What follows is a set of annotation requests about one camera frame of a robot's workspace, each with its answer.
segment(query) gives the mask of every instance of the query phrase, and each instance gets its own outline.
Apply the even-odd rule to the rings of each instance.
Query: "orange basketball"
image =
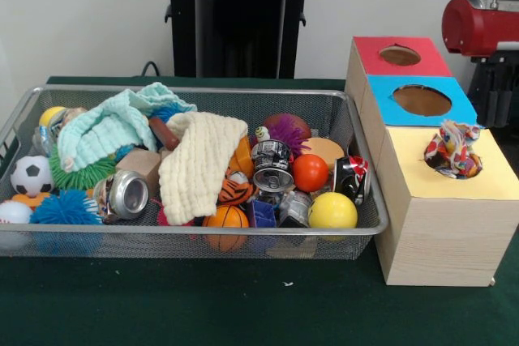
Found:
[[[219,206],[217,214],[206,216],[202,225],[204,227],[233,227],[239,229],[249,227],[249,221],[239,208]],[[245,235],[206,235],[205,238],[214,250],[224,253],[239,249],[247,240]]]

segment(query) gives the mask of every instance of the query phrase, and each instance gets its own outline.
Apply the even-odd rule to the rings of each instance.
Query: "washcloth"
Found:
[[[471,178],[483,169],[473,145],[479,139],[478,126],[445,121],[424,152],[425,161],[436,171],[451,178]]]
[[[126,89],[80,114],[58,137],[62,169],[76,172],[126,145],[144,145],[155,152],[155,138],[145,116],[164,107],[177,113],[196,111],[196,105],[186,103],[165,85],[153,83],[137,93]]]
[[[247,124],[213,113],[177,113],[168,128],[181,139],[159,168],[164,213],[171,225],[215,215],[225,171]]]

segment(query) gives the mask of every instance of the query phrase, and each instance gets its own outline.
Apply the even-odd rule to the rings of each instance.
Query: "yellow ball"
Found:
[[[343,194],[328,192],[314,200],[308,222],[316,229],[353,229],[357,226],[357,208]]]
[[[63,110],[65,110],[65,107],[51,107],[47,109],[41,116],[40,116],[40,126],[48,126],[50,122],[52,121],[52,118],[57,114],[61,113]]]

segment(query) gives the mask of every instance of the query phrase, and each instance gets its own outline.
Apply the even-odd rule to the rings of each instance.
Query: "metal basket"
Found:
[[[127,87],[54,86],[28,91],[0,132],[0,199],[14,194],[9,176],[14,162],[34,153],[32,134],[49,107],[93,108]],[[345,150],[371,157],[354,103],[342,92],[172,88],[199,111],[238,117],[249,131],[268,115],[295,113],[322,137]],[[0,224],[0,255],[96,258],[314,258],[356,259],[371,237],[388,224],[375,174],[371,191],[358,209],[356,229],[213,229],[157,226],[158,206],[150,202],[144,216],[115,225]],[[235,251],[214,250],[209,241],[247,240]]]

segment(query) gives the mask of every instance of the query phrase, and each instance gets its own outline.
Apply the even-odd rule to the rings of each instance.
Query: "white wall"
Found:
[[[352,35],[432,36],[449,0],[307,0],[296,77],[344,78]],[[0,120],[31,86],[50,75],[140,73],[155,60],[173,72],[169,0],[0,0]],[[468,62],[448,56],[466,83]]]

